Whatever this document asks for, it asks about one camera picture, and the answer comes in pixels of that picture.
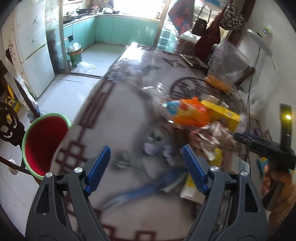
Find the right hand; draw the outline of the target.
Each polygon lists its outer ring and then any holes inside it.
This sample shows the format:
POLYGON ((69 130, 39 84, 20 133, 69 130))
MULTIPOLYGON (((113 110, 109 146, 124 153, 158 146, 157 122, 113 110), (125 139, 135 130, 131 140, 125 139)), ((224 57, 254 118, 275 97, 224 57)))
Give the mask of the right hand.
POLYGON ((290 213, 295 204, 295 184, 292 175, 285 171, 271 170, 269 165, 264 168, 265 177, 263 178, 262 194, 266 196, 271 191, 272 184, 282 183, 280 194, 276 201, 267 205, 267 210, 272 213, 290 213))

